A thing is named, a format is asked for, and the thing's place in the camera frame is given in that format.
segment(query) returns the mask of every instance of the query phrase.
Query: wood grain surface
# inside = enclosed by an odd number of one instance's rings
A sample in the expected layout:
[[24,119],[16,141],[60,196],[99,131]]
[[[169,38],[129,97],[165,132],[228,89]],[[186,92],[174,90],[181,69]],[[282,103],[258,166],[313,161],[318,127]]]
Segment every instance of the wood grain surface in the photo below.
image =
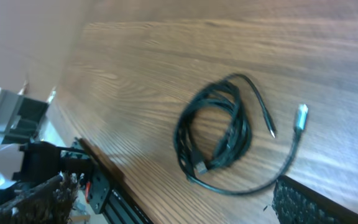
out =
[[[228,197],[189,183],[172,144],[193,95],[248,73],[277,126],[265,127],[252,90],[234,80],[251,120],[250,151],[202,179],[247,189],[289,152],[299,103],[309,120],[293,179],[358,213],[358,1],[103,0],[95,3],[48,116],[66,143],[99,146],[156,223],[278,223],[272,189]],[[202,110],[194,132],[211,155],[229,116]]]

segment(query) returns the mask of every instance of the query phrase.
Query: red component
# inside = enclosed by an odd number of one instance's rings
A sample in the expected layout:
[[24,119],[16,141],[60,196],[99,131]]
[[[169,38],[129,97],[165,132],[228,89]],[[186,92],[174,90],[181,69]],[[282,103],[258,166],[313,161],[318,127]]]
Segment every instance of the red component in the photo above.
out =
[[86,183],[86,187],[85,187],[85,200],[86,203],[90,203],[88,196],[90,194],[90,188],[91,188],[91,182]]

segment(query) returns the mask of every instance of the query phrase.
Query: white wall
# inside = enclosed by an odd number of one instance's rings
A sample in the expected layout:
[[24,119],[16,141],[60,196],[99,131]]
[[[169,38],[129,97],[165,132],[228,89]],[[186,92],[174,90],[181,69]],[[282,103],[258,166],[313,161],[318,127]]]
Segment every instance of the white wall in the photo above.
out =
[[92,0],[0,0],[0,86],[46,100]]

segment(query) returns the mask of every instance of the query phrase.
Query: metal connector tip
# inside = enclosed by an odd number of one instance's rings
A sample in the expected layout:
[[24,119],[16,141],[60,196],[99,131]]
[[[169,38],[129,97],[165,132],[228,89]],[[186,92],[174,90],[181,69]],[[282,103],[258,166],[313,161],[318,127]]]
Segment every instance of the metal connector tip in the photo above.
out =
[[276,138],[276,135],[274,134],[273,130],[270,130],[270,133],[272,134],[273,138]]
[[297,130],[305,130],[306,119],[308,118],[309,108],[306,105],[299,105],[298,111],[295,116],[294,128]]
[[196,164],[196,170],[199,174],[205,174],[208,169],[206,168],[205,166],[205,163],[204,162],[199,162]]

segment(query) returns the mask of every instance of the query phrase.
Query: usb cable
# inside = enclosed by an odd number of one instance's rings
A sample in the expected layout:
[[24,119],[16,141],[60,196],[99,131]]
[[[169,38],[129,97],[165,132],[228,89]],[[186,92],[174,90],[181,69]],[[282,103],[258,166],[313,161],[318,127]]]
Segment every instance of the usb cable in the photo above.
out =
[[[237,77],[245,80],[253,89],[260,103],[267,129],[273,138],[275,138],[276,129],[273,119],[265,107],[258,89],[247,76],[238,73],[231,74],[217,83],[211,83],[199,91],[188,106],[183,110],[175,128],[175,132],[173,133],[173,145],[177,153],[178,163],[187,179],[190,182],[197,183],[206,189],[224,195],[250,195],[260,192],[261,190],[264,190],[274,184],[278,177],[284,174],[291,166],[301,139],[301,134],[305,130],[308,115],[308,107],[306,105],[300,105],[295,118],[291,151],[280,170],[273,178],[266,181],[266,183],[247,190],[232,191],[213,187],[212,185],[199,180],[196,176],[195,170],[197,170],[197,173],[203,174],[209,170],[228,167],[234,161],[240,159],[241,156],[247,152],[250,146],[252,131],[246,115],[245,107],[241,100],[238,87],[230,82],[231,79]],[[221,93],[231,95],[233,100],[230,100]],[[197,148],[190,130],[190,126],[197,111],[205,107],[219,108],[231,115],[229,126],[226,129],[224,136],[219,140],[213,152],[213,157],[209,161],[204,158],[201,151]]]

